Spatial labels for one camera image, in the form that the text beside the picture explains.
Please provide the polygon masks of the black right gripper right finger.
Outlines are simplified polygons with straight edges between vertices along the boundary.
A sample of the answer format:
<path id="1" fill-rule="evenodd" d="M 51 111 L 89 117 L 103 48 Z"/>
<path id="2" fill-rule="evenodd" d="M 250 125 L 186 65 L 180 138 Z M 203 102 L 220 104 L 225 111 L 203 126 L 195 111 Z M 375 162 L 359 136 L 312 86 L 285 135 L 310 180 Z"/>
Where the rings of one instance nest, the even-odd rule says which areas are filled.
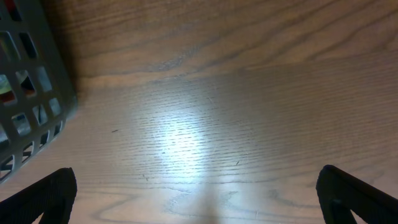
<path id="1" fill-rule="evenodd" d="M 397 199 L 345 171 L 326 165 L 316 190 L 325 223 L 397 223 Z"/>

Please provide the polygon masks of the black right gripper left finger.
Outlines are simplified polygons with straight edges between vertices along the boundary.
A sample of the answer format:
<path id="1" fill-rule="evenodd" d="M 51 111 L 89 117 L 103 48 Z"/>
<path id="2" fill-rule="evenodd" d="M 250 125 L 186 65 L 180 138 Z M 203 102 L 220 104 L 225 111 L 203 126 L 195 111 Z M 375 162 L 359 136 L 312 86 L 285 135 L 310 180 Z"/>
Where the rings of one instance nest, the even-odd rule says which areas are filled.
<path id="1" fill-rule="evenodd" d="M 61 168 L 1 202 L 1 223 L 65 224 L 77 193 L 72 168 Z"/>

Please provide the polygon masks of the grey plastic basket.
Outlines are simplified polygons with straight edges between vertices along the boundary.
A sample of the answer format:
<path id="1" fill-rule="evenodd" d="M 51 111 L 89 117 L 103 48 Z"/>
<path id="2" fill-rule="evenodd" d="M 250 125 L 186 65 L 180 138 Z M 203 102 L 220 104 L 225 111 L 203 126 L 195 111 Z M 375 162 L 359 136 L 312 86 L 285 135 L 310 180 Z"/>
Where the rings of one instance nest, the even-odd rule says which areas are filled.
<path id="1" fill-rule="evenodd" d="M 1 1 L 1 182 L 63 131 L 77 97 L 39 0 Z"/>

